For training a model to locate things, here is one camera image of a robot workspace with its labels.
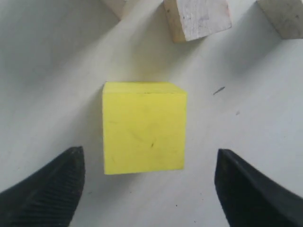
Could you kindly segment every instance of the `unpainted wooden block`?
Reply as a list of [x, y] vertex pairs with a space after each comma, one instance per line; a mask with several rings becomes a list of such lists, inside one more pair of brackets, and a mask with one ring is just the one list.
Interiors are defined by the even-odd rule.
[[125, 14], [126, 4], [129, 0], [102, 0], [121, 20]]
[[303, 38], [302, 0], [258, 0], [257, 2], [283, 39]]
[[226, 0], [164, 0], [174, 42], [199, 39], [231, 28]]
[[106, 83], [105, 174], [183, 169], [186, 102], [171, 83]]

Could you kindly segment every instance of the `white table surface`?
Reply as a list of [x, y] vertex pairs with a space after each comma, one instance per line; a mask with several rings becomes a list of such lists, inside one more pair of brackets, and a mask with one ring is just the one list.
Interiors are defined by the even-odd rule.
[[[0, 191], [82, 145], [72, 227], [227, 227], [218, 148], [303, 196], [303, 41], [281, 40], [254, 0], [229, 4], [232, 29], [173, 44], [161, 0], [140, 0], [120, 23], [99, 0], [0, 0]], [[106, 81], [188, 91], [183, 171], [103, 175]]]

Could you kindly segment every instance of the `wooden block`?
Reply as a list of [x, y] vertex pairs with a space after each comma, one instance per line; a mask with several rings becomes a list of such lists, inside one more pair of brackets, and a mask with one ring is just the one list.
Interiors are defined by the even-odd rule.
[[129, 0], [102, 0], [116, 16], [121, 20], [124, 13], [125, 7]]
[[302, 0], [258, 0], [257, 2], [283, 39], [303, 38]]
[[171, 83], [106, 83], [105, 174], [183, 169], [186, 102]]
[[199, 39], [231, 28], [226, 0], [164, 0], [174, 42]]

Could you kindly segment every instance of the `yellow foam block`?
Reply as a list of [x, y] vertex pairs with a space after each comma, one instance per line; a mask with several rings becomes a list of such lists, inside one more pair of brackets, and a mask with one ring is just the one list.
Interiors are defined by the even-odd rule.
[[186, 101], [171, 83], [106, 83], [105, 174], [183, 169]]

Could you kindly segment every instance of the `yellow cube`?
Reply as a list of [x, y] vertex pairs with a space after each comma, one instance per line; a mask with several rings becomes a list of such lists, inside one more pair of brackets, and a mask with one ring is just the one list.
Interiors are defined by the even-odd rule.
[[183, 169], [186, 102], [186, 92], [171, 83], [106, 83], [105, 174]]

